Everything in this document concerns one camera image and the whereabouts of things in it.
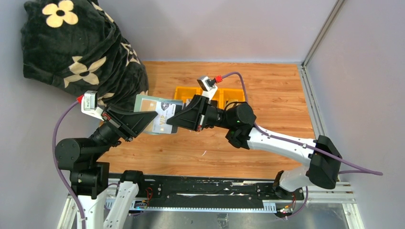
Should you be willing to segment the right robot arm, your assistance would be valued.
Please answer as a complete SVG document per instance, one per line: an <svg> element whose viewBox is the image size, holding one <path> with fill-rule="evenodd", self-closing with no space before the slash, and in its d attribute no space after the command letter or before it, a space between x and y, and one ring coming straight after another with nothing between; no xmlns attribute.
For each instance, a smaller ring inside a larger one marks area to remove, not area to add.
<svg viewBox="0 0 405 229"><path fill-rule="evenodd" d="M308 185L323 189L336 187L342 157L329 137L301 139L266 130L255 121L256 115L247 102L232 102L220 109L208 98L195 95L167 123L192 131L224 128L228 131L226 139L235 148L272 152L301 163L296 169L278 172L274 191L292 192Z"/></svg>

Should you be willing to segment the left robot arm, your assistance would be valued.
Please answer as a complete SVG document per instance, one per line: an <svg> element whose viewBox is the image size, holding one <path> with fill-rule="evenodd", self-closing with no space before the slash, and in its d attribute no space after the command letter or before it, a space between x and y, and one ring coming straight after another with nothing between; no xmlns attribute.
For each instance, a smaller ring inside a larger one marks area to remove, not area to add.
<svg viewBox="0 0 405 229"><path fill-rule="evenodd" d="M78 207L79 229L121 229L135 196L145 192L145 177L136 170L122 173L117 196L105 216L110 164L98 159L110 148L119 146L122 140L132 141L158 114L155 111L127 112L114 107L83 112L103 123L88 138L61 140L54 150L57 167L70 172L68 188Z"/></svg>

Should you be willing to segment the white VIP card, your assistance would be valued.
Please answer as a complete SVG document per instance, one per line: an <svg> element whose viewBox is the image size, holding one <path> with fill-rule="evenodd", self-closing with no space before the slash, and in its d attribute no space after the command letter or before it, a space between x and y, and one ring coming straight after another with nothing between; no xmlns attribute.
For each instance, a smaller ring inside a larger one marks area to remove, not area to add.
<svg viewBox="0 0 405 229"><path fill-rule="evenodd" d="M151 132L153 134L174 134L176 132L173 125L167 123L167 120L175 115L177 105L174 103L154 101L151 108L157 112L157 116L151 123Z"/></svg>

